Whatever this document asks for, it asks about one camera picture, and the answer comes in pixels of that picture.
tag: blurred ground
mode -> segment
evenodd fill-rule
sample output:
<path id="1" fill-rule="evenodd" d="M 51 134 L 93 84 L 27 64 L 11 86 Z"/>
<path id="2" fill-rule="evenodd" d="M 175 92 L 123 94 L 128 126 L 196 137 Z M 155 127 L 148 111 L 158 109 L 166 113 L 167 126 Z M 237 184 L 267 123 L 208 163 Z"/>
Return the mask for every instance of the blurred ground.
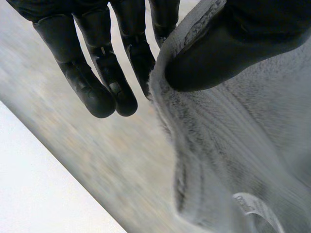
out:
<path id="1" fill-rule="evenodd" d="M 197 2 L 182 0 L 180 19 Z M 146 4 L 146 34 L 157 57 Z M 138 99 L 135 115 L 93 117 L 31 23 L 5 1 L 0 3 L 0 100 L 129 233 L 202 233 L 175 214 L 173 150 L 127 60 L 113 11 L 111 17 L 114 50 Z"/>

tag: glove finger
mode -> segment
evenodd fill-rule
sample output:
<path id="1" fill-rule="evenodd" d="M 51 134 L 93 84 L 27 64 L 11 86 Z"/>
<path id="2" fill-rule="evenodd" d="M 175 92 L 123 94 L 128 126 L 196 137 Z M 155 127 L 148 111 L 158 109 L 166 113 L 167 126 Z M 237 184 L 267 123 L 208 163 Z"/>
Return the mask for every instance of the glove finger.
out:
<path id="1" fill-rule="evenodd" d="M 149 0 L 152 26 L 159 47 L 176 28 L 180 0 Z"/>
<path id="2" fill-rule="evenodd" d="M 46 17 L 33 25 L 87 109 L 99 118 L 111 115 L 115 101 L 87 65 L 72 15 Z"/>
<path id="3" fill-rule="evenodd" d="M 144 0 L 112 0 L 123 45 L 144 95 L 149 97 L 149 73 L 155 65 L 145 35 Z"/>
<path id="4" fill-rule="evenodd" d="M 116 100 L 117 112 L 124 117 L 134 114 L 138 104 L 111 45 L 109 8 L 103 5 L 102 9 L 75 15 L 75 20 L 101 80 Z"/>
<path id="5" fill-rule="evenodd" d="M 255 63 L 296 49 L 310 34 L 250 34 L 224 7 L 167 65 L 166 79 L 178 91 L 209 89 Z"/>

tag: fuzzy fabric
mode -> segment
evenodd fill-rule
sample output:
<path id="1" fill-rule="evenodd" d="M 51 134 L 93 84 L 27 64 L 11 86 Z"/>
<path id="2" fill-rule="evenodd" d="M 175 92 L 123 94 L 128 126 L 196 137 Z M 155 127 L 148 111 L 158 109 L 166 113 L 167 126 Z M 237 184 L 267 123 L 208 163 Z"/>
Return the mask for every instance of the fuzzy fabric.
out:
<path id="1" fill-rule="evenodd" d="M 216 233 L 311 233 L 311 39 L 209 90 L 179 93 L 165 79 L 166 64 L 224 4 L 200 1 L 151 73 L 177 156 L 178 212 Z"/>

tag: white fleece fabric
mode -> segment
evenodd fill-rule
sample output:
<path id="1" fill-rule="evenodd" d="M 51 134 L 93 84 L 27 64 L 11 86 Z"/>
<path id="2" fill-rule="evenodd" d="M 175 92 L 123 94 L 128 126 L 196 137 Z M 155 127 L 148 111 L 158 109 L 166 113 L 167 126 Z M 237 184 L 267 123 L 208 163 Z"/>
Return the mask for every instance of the white fleece fabric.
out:
<path id="1" fill-rule="evenodd" d="M 311 39 L 209 90 L 179 93 L 165 79 L 166 64 L 224 4 L 201 0 L 151 73 L 177 156 L 178 212 L 215 233 L 311 233 Z"/>

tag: label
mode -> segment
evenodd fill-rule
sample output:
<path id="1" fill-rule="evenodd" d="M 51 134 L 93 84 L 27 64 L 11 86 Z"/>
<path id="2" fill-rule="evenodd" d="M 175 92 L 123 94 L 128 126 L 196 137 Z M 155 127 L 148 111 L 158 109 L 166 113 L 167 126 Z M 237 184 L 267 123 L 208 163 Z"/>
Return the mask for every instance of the label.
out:
<path id="1" fill-rule="evenodd" d="M 233 195 L 233 198 L 239 204 L 245 215 L 257 214 L 269 222 L 277 233 L 285 233 L 277 216 L 263 200 L 249 193 L 236 193 Z"/>

